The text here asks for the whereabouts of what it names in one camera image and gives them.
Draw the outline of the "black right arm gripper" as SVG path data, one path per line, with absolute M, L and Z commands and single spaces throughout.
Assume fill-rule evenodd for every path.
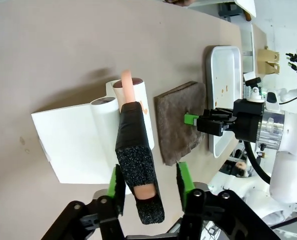
M 232 126 L 235 138 L 238 140 L 255 143 L 258 137 L 259 123 L 262 122 L 265 104 L 252 102 L 247 99 L 237 99 L 233 110 L 229 108 L 205 109 L 203 115 L 186 113 L 184 123 L 195 126 L 199 132 L 221 137 L 224 131 Z

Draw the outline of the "black left gripper left finger with green tip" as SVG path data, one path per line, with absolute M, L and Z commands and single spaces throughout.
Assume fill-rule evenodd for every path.
M 103 240 L 124 240 L 119 216 L 123 215 L 126 183 L 117 164 L 107 189 L 95 193 L 90 203 L 71 201 L 54 221 L 43 240 L 87 240 L 97 229 Z

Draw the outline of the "black left gripper right finger with green tip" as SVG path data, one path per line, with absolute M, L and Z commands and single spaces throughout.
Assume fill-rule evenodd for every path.
M 230 240 L 279 239 L 234 191 L 214 195 L 195 186 L 186 162 L 176 164 L 176 180 L 184 212 L 179 240 L 199 240 L 204 221 L 213 222 Z

